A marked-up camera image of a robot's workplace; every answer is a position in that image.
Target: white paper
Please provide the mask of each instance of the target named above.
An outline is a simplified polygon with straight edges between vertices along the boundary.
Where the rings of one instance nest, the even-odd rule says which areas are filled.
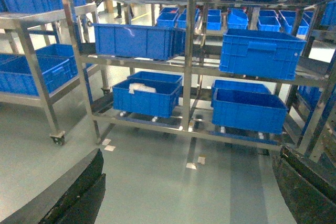
[[[109,152],[113,152],[114,149],[115,149],[115,146],[108,145],[108,146],[105,147],[104,150],[105,150],[105,151],[109,151]]]
[[[105,138],[105,140],[101,143],[102,145],[108,145],[111,142],[110,139]]]

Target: metal pole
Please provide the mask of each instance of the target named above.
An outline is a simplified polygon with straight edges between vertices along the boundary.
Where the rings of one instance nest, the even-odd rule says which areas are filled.
[[[83,71],[83,66],[82,66],[82,62],[80,59],[80,52],[79,52],[79,48],[78,48],[78,43],[77,43],[77,36],[76,36],[76,32],[75,32],[75,26],[74,26],[74,22],[75,20],[72,19],[72,10],[71,10],[71,6],[69,3],[69,0],[62,0],[63,2],[63,7],[64,7],[64,12],[65,12],[65,16],[66,16],[66,21],[67,21],[67,25],[69,28],[69,33],[70,33],[70,40],[71,40],[71,44],[72,47],[74,49],[74,53],[75,53],[75,60],[76,60],[76,65],[78,68],[78,76],[81,82],[81,88],[82,88],[82,92],[83,92],[83,99],[84,99],[84,104],[89,116],[89,123],[90,123],[90,127],[92,128],[92,130],[95,132],[96,137],[97,137],[97,143],[100,143],[100,133],[99,133],[99,128],[98,128],[98,123],[97,121],[95,121],[93,119],[93,115],[92,115],[92,110],[91,110],[91,103],[90,103],[90,98],[89,98],[89,90],[88,90],[88,86],[86,85],[86,79],[85,79],[85,75],[84,75],[84,71]]]
[[[151,4],[152,26],[155,26],[155,4]]]
[[[55,137],[63,137],[64,132],[59,129],[58,121],[54,112],[53,104],[50,100],[47,86],[44,82],[42,71],[37,61],[34,46],[30,38],[28,27],[23,26],[20,21],[15,21],[16,32],[19,36],[23,51],[26,55],[28,65],[33,76],[36,89],[39,94],[40,101],[47,115],[47,120],[51,128],[51,135]]]
[[[14,54],[19,54],[19,50],[17,49],[12,30],[5,29],[5,34],[7,35],[9,45],[11,46],[12,52]]]
[[[183,111],[182,111],[182,128],[187,131],[190,118],[190,94],[192,81],[192,62],[193,62],[193,45],[195,29],[195,7],[196,0],[188,0],[187,4],[187,25],[185,41],[185,64],[184,64],[184,82],[183,82]]]

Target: metal shelf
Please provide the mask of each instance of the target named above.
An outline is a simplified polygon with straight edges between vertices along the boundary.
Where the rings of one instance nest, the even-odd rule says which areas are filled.
[[[91,13],[93,18],[97,20],[97,8],[95,4],[88,4],[84,6],[79,6],[75,8],[76,17]],[[49,126],[51,128],[50,137],[57,144],[64,143],[64,134],[65,132],[59,128],[59,124],[54,112],[53,105],[68,94],[71,90],[77,87],[80,84],[79,77],[75,77],[62,85],[53,93],[49,94],[47,87],[45,85],[41,69],[39,67],[37,57],[35,54],[34,46],[30,38],[30,33],[37,33],[45,35],[46,44],[50,45],[48,35],[55,35],[56,41],[59,41],[59,31],[57,31],[56,21],[66,19],[66,14],[64,10],[56,10],[53,12],[41,13],[41,14],[15,14],[15,13],[1,13],[0,14],[0,28],[4,29],[9,43],[15,55],[25,56],[28,61],[28,65],[33,76],[37,91],[39,96],[31,95],[21,95],[21,94],[12,94],[0,92],[0,102],[14,103],[14,104],[23,104],[29,106],[36,106],[43,108]],[[45,25],[52,23],[52,28],[54,31],[47,31]],[[42,30],[30,30],[36,26],[41,26]],[[22,45],[24,54],[19,54],[16,48],[16,44],[11,35],[12,32],[18,34],[20,43]],[[91,76],[97,71],[100,70],[100,67],[95,65],[91,66],[89,69],[85,70],[87,76]]]
[[[332,71],[335,74],[326,73],[329,71],[329,65],[321,63],[319,61],[314,61],[308,59],[307,57],[301,57],[299,65],[297,68],[297,76],[293,81],[288,80],[275,80],[269,78],[258,78],[242,76],[237,74],[229,74],[220,72],[218,69],[219,55],[221,54],[222,41],[220,36],[222,36],[222,31],[207,31],[207,10],[209,5],[215,4],[217,6],[229,4],[246,6],[267,6],[268,8],[289,8],[296,9],[301,7],[298,12],[296,22],[293,26],[293,32],[297,31],[299,27],[299,21],[301,21],[303,9],[315,8],[318,12],[319,6],[324,4],[328,0],[234,0],[234,1],[223,1],[223,0],[118,0],[125,3],[150,3],[150,4],[187,4],[187,20],[188,26],[186,29],[186,51],[184,60],[172,59],[170,61],[151,61],[137,58],[123,58],[123,57],[112,57],[108,55],[95,55],[92,50],[76,52],[76,59],[80,62],[85,63],[95,63],[100,65],[111,65],[111,66],[122,66],[130,68],[131,73],[134,72],[134,68],[160,70],[184,73],[184,89],[183,89],[183,105],[176,108],[174,113],[176,113],[170,119],[160,119],[158,122],[152,122],[150,117],[130,114],[127,113],[125,116],[119,116],[118,112],[114,111],[112,108],[113,104],[113,94],[107,94],[105,97],[93,102],[88,98],[88,93],[90,90],[82,85],[83,92],[85,94],[85,103],[87,107],[87,112],[92,118],[92,128],[96,133],[97,141],[100,142],[104,138],[108,131],[110,131],[115,124],[126,125],[141,129],[155,130],[171,134],[179,134],[189,137],[199,137],[209,140],[215,140],[220,142],[235,143],[247,146],[255,146],[259,148],[266,148],[270,150],[278,150],[279,146],[277,144],[283,142],[289,142],[291,144],[297,144],[299,142],[299,137],[301,134],[301,129],[294,122],[293,118],[289,115],[286,118],[284,129],[286,134],[277,136],[278,138],[273,139],[273,137],[265,138],[266,141],[261,141],[256,133],[251,132],[237,132],[236,130],[228,129],[227,133],[223,134],[218,131],[218,127],[215,127],[210,121],[209,116],[206,119],[199,119],[199,115],[209,114],[211,111],[201,109],[197,106],[198,100],[209,100],[209,91],[200,88],[202,86],[202,76],[214,76],[214,77],[227,77],[233,79],[242,80],[254,80],[254,81],[267,81],[276,82],[277,88],[275,94],[278,95],[281,89],[281,84],[286,83],[292,85],[292,89],[296,92],[297,85],[310,85],[314,87],[321,87],[326,90],[329,89],[330,85],[334,85],[336,82],[336,69]],[[65,6],[68,4],[68,0],[63,0]],[[203,15],[204,19],[200,20],[200,25],[194,30],[194,13],[193,9],[198,4],[204,4]],[[252,19],[254,22],[257,21],[259,10],[258,7],[254,7]],[[67,10],[67,19],[71,21],[71,9]],[[309,35],[315,33],[315,31],[309,31]],[[305,55],[309,54],[310,49],[305,50]],[[192,74],[198,75],[198,88],[191,87],[191,76]],[[84,76],[80,73],[81,81],[84,82]],[[194,105],[190,106],[191,99],[195,99]],[[291,107],[291,97],[289,96],[287,101],[288,107]],[[318,114],[321,113],[323,108],[318,108],[315,115],[316,119],[311,123],[311,127],[316,126],[316,120],[319,119]],[[108,122],[110,126],[103,133],[98,130],[98,122]]]

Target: caster wheel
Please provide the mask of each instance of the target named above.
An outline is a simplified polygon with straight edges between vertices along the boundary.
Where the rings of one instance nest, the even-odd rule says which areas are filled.
[[[65,139],[64,139],[64,136],[63,137],[52,137],[51,138],[54,142],[54,144],[56,145],[64,145],[65,144]]]

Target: crate handle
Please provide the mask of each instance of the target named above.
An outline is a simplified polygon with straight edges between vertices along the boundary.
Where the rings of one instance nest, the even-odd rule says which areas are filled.
[[[259,50],[259,51],[276,51],[277,44],[263,43],[263,42],[253,42],[248,43],[248,49]]]

